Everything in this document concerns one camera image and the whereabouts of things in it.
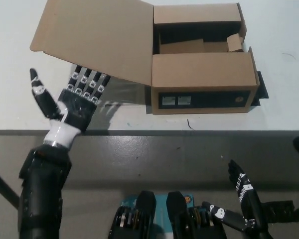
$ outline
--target box flap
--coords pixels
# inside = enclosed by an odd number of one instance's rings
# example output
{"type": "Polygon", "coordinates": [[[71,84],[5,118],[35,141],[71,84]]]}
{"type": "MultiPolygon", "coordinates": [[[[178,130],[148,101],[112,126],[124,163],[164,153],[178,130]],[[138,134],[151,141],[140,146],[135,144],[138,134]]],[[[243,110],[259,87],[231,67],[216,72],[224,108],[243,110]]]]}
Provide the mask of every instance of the box flap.
{"type": "Polygon", "coordinates": [[[245,19],[243,16],[243,12],[241,11],[240,3],[238,3],[237,6],[238,6],[240,18],[241,18],[241,28],[239,31],[239,35],[243,38],[243,42],[244,42],[246,34],[247,34],[247,27],[246,27],[245,19]]]}
{"type": "Polygon", "coordinates": [[[39,25],[35,31],[35,35],[30,45],[31,51],[43,51],[48,31],[53,26],[57,16],[57,4],[58,0],[48,0],[46,3],[39,25]]]}
{"type": "Polygon", "coordinates": [[[154,87],[255,86],[250,53],[189,53],[154,55],[154,87]]]}
{"type": "Polygon", "coordinates": [[[241,21],[236,3],[154,6],[154,24],[241,21]]]}
{"type": "Polygon", "coordinates": [[[48,0],[31,49],[151,85],[152,40],[153,6],[149,3],[48,0]]]}

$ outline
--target cardboard piece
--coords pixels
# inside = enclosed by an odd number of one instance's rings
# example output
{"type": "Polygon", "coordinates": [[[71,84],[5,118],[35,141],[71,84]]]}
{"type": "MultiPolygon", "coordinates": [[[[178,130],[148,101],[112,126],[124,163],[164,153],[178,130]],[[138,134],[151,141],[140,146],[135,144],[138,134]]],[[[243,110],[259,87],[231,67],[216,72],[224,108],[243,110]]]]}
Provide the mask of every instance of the cardboard piece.
{"type": "Polygon", "coordinates": [[[244,52],[242,46],[242,38],[239,34],[231,35],[227,38],[229,52],[244,52]]]}
{"type": "Polygon", "coordinates": [[[247,112],[257,71],[234,52],[246,32],[235,3],[48,0],[30,48],[152,86],[155,114],[247,112]]]}
{"type": "Polygon", "coordinates": [[[160,54],[199,53],[205,52],[204,40],[184,41],[159,46],[160,54]]]}

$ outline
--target black forearm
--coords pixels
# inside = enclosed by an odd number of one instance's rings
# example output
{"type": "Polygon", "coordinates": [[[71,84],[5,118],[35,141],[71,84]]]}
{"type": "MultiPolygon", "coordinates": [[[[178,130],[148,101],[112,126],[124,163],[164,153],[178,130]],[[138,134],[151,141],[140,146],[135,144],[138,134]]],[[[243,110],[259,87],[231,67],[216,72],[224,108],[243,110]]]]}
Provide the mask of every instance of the black forearm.
{"type": "Polygon", "coordinates": [[[19,177],[20,239],[58,239],[62,216],[61,190],[71,162],[67,150],[41,145],[30,151],[19,177]]]}
{"type": "Polygon", "coordinates": [[[19,203],[20,239],[58,239],[62,214],[61,190],[53,169],[33,169],[23,182],[19,203]]]}

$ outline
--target label on box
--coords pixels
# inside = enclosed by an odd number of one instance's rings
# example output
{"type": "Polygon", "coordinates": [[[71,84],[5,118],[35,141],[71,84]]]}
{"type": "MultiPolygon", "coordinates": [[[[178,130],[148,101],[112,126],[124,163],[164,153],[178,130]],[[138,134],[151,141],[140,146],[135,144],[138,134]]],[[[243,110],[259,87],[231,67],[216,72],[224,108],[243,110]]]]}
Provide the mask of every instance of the label on box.
{"type": "Polygon", "coordinates": [[[178,105],[190,105],[191,96],[178,97],[178,105]]]}
{"type": "Polygon", "coordinates": [[[176,101],[175,96],[164,96],[163,101],[162,101],[162,105],[163,106],[174,106],[175,101],[176,101]]]}

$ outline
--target robotic arm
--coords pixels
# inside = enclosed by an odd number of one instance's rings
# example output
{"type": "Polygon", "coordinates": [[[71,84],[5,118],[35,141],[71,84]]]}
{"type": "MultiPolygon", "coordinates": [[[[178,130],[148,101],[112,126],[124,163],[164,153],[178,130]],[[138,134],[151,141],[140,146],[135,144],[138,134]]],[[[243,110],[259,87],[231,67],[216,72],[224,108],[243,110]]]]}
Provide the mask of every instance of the robotic arm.
{"type": "Polygon", "coordinates": [[[80,71],[81,67],[77,66],[55,102],[36,70],[30,69],[33,96],[50,120],[51,129],[43,144],[29,152],[19,174],[23,180],[18,208],[20,239],[59,239],[61,190],[72,165],[68,151],[74,138],[88,127],[111,78],[105,76],[96,88],[102,73],[97,72],[88,84],[92,70],[87,69],[78,80],[80,71]]]}

